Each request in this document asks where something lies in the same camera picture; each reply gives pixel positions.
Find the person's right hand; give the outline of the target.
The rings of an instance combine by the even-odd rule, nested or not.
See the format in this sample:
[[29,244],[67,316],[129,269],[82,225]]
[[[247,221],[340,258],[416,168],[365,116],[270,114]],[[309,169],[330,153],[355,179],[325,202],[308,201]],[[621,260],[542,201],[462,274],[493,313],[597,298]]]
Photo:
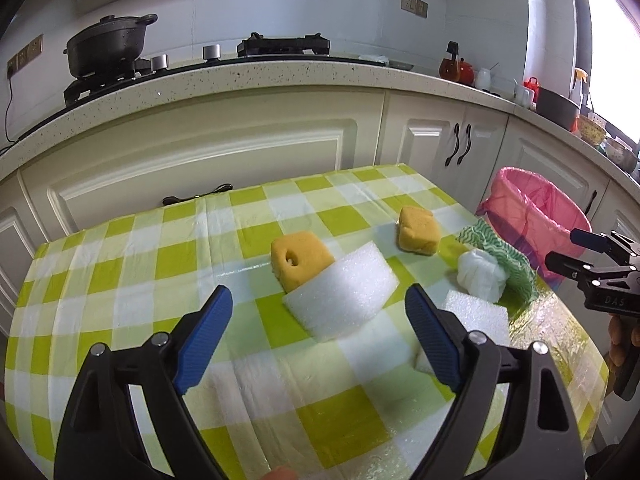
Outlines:
[[622,318],[617,314],[612,314],[610,324],[608,324],[608,334],[611,339],[610,352],[608,352],[610,360],[615,367],[620,367],[625,362],[628,344],[640,347],[639,326],[626,328]]

